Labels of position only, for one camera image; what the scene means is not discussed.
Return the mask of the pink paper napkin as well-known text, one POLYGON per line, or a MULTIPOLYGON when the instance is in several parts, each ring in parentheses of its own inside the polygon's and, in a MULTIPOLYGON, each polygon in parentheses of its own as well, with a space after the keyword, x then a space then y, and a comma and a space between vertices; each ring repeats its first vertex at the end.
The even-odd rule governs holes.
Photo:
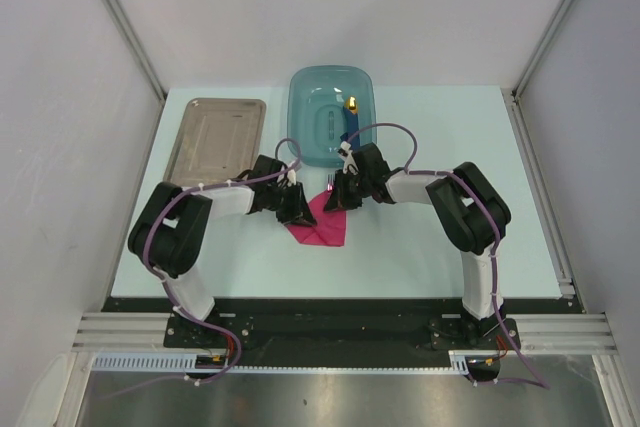
POLYGON ((309 202, 311 213, 317 222, 315 226, 286 226, 298 243, 320 247, 343 247, 345 245, 346 212, 325 212, 324 206, 329 197, 330 192, 324 191, 309 202))

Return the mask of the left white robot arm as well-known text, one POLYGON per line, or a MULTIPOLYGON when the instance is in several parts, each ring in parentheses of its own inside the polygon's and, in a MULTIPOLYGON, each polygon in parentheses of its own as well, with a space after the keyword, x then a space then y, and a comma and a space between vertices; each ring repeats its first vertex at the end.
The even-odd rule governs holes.
POLYGON ((189 319, 187 336, 199 346, 214 344, 221 334, 220 321, 210 315, 214 297, 197 267, 206 229, 217 219, 263 210, 285 226, 317 225, 294 167, 260 155, 251 169, 221 184, 157 184, 129 233, 129 252, 160 280, 174 309, 189 319))

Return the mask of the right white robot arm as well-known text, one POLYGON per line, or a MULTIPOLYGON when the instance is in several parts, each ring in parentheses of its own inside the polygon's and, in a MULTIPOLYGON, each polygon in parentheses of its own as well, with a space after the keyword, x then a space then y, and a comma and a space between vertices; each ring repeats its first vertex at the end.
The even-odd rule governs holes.
POLYGON ((379 148, 339 148, 343 167, 334 175, 326 212, 355 210, 365 198, 382 204, 414 203, 434 208, 448 240, 462 257, 464 308, 461 335, 473 348, 493 341, 504 323, 497 254, 511 212, 472 162, 451 171, 392 169, 379 148))

